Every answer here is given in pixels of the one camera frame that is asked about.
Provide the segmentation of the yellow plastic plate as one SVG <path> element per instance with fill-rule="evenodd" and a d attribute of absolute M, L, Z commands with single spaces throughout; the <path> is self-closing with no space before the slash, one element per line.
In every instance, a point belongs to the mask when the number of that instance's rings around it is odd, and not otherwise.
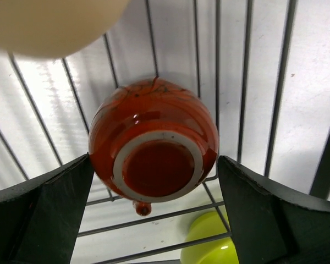
<path fill-rule="evenodd" d="M 128 1 L 0 1 L 0 50 L 35 58 L 69 56 L 96 41 Z"/>

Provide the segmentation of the orange mug dark inside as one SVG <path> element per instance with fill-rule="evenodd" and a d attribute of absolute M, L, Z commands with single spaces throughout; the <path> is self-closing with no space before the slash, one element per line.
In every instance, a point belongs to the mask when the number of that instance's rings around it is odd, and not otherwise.
<path fill-rule="evenodd" d="M 117 88 L 100 105 L 89 133 L 97 176 L 133 202 L 137 214 L 199 186 L 214 166 L 219 136 L 191 91 L 155 77 Z"/>

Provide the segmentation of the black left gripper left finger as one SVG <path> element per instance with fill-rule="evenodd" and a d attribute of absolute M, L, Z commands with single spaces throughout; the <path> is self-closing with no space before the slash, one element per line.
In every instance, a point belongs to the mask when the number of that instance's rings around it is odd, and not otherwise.
<path fill-rule="evenodd" d="M 69 263 L 94 169 L 88 155 L 0 191 L 0 263 Z"/>

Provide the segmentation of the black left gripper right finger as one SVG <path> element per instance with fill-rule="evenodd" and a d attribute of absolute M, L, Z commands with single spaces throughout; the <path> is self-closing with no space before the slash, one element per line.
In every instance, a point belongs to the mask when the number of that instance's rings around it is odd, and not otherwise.
<path fill-rule="evenodd" d="M 330 263 L 330 201 L 221 156 L 218 178 L 240 263 Z"/>

